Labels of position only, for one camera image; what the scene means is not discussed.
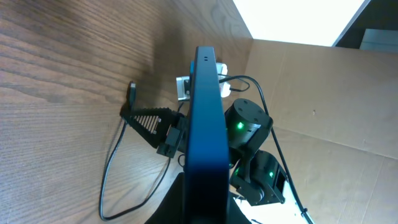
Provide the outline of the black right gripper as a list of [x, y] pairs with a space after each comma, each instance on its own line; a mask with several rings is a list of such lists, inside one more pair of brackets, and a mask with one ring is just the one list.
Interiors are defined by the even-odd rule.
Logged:
[[169, 108], [143, 108], [130, 110], [123, 106], [120, 116], [143, 137], [156, 153], [174, 158], [177, 151], [186, 153], [188, 136], [188, 118], [177, 113], [173, 121], [173, 112]]

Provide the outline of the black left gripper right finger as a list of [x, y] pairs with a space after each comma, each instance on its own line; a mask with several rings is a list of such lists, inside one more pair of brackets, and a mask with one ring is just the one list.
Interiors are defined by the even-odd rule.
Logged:
[[229, 193], [228, 224], [251, 224], [234, 201], [234, 196], [235, 194]]

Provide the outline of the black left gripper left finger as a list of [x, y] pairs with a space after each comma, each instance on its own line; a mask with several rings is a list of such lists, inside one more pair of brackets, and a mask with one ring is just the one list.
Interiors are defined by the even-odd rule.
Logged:
[[175, 178], [164, 199], [145, 224], [181, 224], [183, 217], [184, 173]]

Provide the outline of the blue Galaxy smartphone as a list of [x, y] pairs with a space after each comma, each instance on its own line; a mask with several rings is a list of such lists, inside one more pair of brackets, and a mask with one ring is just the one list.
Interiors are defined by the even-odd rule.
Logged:
[[184, 223], [225, 223], [229, 148], [213, 47], [197, 47], [190, 80]]

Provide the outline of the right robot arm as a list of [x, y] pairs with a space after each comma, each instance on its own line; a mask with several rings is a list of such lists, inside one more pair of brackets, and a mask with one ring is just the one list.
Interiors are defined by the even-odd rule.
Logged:
[[271, 117], [250, 100], [227, 110], [221, 99], [191, 100], [190, 115], [168, 108], [120, 112], [159, 154], [185, 151], [185, 168], [149, 218], [149, 223], [247, 223], [230, 187], [251, 206], [283, 204], [287, 172], [260, 145], [271, 131]]

